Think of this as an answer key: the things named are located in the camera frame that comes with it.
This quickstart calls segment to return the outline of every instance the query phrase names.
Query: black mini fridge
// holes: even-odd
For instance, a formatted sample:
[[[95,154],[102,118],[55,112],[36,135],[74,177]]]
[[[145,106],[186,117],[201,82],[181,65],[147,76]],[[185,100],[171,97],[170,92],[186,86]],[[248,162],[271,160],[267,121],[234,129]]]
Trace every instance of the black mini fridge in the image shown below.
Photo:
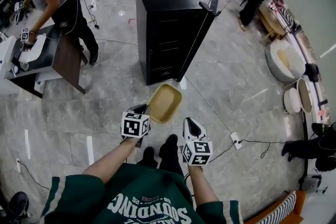
[[[139,62],[147,85],[182,80],[211,23],[218,0],[136,0]]]

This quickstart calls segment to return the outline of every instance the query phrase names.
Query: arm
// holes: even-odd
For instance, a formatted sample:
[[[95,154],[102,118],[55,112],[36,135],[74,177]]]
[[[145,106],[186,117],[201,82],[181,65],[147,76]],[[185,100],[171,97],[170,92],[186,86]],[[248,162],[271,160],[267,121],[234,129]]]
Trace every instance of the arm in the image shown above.
[[[30,29],[31,33],[29,35],[29,41],[34,42],[36,38],[36,34],[43,24],[47,22],[47,20],[54,14],[54,12],[59,8],[60,3],[59,0],[45,0],[47,3],[47,8],[44,10],[42,15],[39,17],[35,25]]]
[[[128,138],[110,153],[90,165],[83,175],[99,177],[106,184],[133,152],[138,139]]]
[[[31,2],[32,2],[32,0],[24,0],[23,1],[23,7],[27,8],[30,5]]]
[[[197,206],[207,202],[219,201],[205,176],[203,175],[201,167],[188,166],[188,170],[193,184],[194,196]]]

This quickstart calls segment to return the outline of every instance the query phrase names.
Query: wooden tray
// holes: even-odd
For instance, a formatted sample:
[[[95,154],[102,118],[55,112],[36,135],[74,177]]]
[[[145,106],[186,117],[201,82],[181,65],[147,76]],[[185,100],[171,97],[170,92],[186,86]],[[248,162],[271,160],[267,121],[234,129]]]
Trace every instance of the wooden tray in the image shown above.
[[[175,87],[164,83],[153,93],[148,105],[152,120],[164,124],[168,122],[182,101],[182,93]]]

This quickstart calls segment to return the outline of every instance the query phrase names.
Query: green jersey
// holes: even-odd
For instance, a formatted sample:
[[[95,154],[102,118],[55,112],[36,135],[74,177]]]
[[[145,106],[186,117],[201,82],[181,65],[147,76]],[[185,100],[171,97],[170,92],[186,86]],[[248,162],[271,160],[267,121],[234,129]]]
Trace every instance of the green jersey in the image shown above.
[[[123,164],[104,185],[89,175],[53,177],[41,224],[242,224],[238,201],[193,208],[184,178],[146,166]]]

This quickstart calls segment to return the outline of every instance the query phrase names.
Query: floor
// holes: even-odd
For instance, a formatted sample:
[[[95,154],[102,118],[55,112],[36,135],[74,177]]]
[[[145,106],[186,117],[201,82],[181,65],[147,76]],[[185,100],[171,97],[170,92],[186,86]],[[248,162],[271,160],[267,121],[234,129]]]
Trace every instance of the floor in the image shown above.
[[[34,216],[41,213],[48,193],[23,167],[20,174],[17,172],[16,158],[47,187],[52,176],[81,173],[89,165],[87,137],[92,137],[94,160],[98,160],[120,143],[122,112],[147,102],[159,86],[145,86],[140,73],[136,21],[131,20],[136,15],[135,0],[97,1],[98,10],[93,14],[100,29],[94,29],[92,23],[90,27],[99,38],[100,59],[96,66],[81,70],[80,84],[87,94],[82,95],[63,80],[54,80],[46,83],[43,99],[25,92],[0,98],[1,188],[7,198],[20,190],[26,192]],[[219,0],[219,8],[227,1]],[[151,123],[150,135],[129,162],[140,160],[148,145],[158,152],[171,133],[179,136],[182,145],[182,122],[187,116],[206,127],[214,142],[214,156],[231,145],[229,129],[249,140],[303,138],[300,116],[283,113],[284,86],[267,67],[263,29],[256,22],[247,32],[238,27],[240,1],[231,1],[213,22],[186,73],[184,90],[176,82],[169,82],[182,91],[182,105],[169,123]],[[37,16],[31,14],[25,25],[31,25]],[[7,33],[18,36],[21,27],[22,23]],[[297,189],[303,173],[303,161],[288,163],[280,155],[281,145],[272,145],[260,159],[266,147],[244,143],[239,151],[232,148],[204,167],[219,199],[239,200],[244,218],[283,191]]]

